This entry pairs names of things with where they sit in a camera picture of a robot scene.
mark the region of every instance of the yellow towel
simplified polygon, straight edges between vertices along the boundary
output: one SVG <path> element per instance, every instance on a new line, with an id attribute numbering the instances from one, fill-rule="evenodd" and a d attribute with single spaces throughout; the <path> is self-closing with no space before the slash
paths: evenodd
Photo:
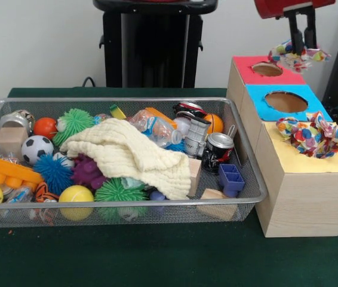
<path id="1" fill-rule="evenodd" d="M 188 157 L 160 148 L 127 121 L 105 120 L 71 136 L 60 150 L 68 157 L 93 158 L 108 178 L 131 177 L 157 187 L 168 199 L 188 199 Z"/>

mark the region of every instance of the orange ball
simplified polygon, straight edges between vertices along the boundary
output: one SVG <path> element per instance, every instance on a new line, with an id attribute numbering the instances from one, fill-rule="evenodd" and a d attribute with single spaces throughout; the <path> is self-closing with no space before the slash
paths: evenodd
<path id="1" fill-rule="evenodd" d="M 53 118 L 37 120 L 33 127 L 33 133 L 37 136 L 45 136 L 48 139 L 52 139 L 57 133 L 56 120 Z"/>
<path id="2" fill-rule="evenodd" d="M 208 135 L 211 133 L 221 133 L 223 131 L 223 121 L 217 115 L 208 114 L 204 117 L 204 120 L 211 122 L 211 125 L 207 130 Z"/>

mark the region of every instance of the orange lego brick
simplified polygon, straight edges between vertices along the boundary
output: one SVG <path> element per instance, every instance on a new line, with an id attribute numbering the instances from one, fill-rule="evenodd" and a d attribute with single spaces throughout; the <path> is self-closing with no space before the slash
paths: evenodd
<path id="1" fill-rule="evenodd" d="M 0 159 L 0 184 L 6 183 L 11 188 L 27 185 L 34 191 L 42 181 L 42 176 L 29 167 Z"/>
<path id="2" fill-rule="evenodd" d="M 171 126 L 177 130 L 177 123 L 171 119 L 169 119 L 166 115 L 164 115 L 162 112 L 155 108 L 145 108 L 145 110 L 151 112 L 155 117 L 162 118 L 164 121 L 168 122 L 171 124 Z"/>

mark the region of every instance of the blue square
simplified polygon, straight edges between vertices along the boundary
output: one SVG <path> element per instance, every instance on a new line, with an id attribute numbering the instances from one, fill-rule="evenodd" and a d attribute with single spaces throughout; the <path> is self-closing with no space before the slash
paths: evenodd
<path id="1" fill-rule="evenodd" d="M 280 118 L 294 117 L 299 121 L 307 121 L 307 113 L 321 111 L 326 121 L 332 121 L 320 100 L 307 85 L 246 85 L 248 94 L 253 100 L 255 109 L 263 121 L 278 121 Z M 265 97 L 275 91 L 286 91 L 303 98 L 308 103 L 303 112 L 281 112 L 270 106 Z"/>

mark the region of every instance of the metal basket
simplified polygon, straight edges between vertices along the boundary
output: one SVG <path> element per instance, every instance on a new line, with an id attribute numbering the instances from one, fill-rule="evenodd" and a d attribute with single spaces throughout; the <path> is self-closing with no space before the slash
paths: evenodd
<path id="1" fill-rule="evenodd" d="M 201 105 L 207 112 L 219 115 L 225 123 L 224 133 L 236 126 L 234 137 L 236 164 L 246 182 L 236 199 L 200 200 L 206 188 L 221 190 L 218 175 L 204 170 L 196 196 L 189 200 L 120 201 L 93 203 L 14 203 L 0 204 L 0 227 L 37 227 L 64 225 L 157 224 L 181 222 L 243 221 L 255 203 L 267 196 L 266 185 L 260 173 L 253 150 L 243 128 L 235 105 L 225 98 L 23 98 L 0 100 L 0 117 L 18 109 L 30 111 L 36 119 L 59 118 L 71 108 L 79 108 L 96 115 L 109 111 L 117 104 L 126 115 L 134 115 L 147 106 L 153 106 L 173 118 L 173 105 L 188 100 Z"/>

